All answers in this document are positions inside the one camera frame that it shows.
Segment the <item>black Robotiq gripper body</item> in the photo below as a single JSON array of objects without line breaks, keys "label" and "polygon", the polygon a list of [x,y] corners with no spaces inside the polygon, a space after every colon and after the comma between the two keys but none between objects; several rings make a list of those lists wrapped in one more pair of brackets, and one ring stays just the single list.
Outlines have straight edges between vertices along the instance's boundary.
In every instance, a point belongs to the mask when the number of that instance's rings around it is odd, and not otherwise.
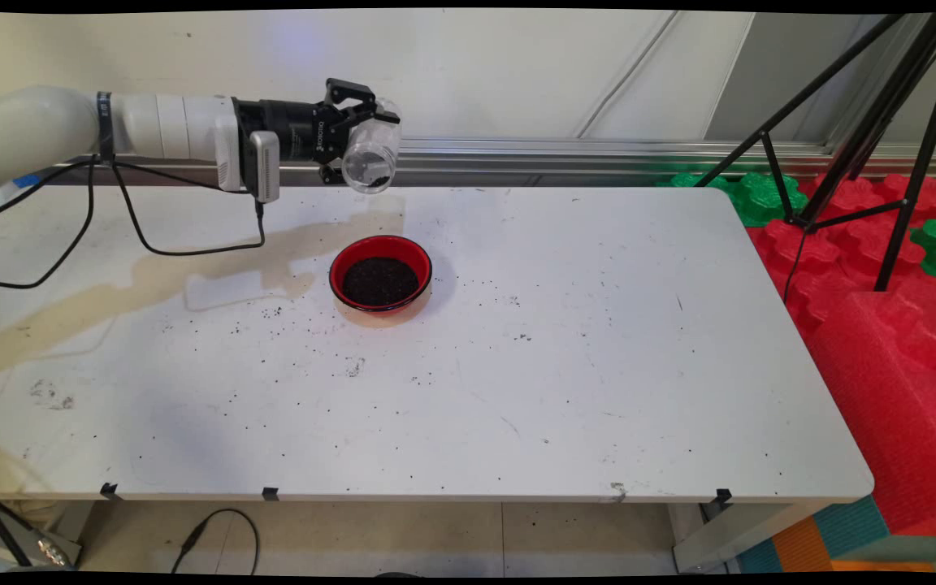
[{"label": "black Robotiq gripper body", "polygon": [[244,166],[255,166],[255,145],[250,134],[271,131],[279,142],[282,163],[328,164],[345,152],[345,127],[334,129],[345,115],[334,105],[278,100],[233,99],[238,121],[239,145]]}]

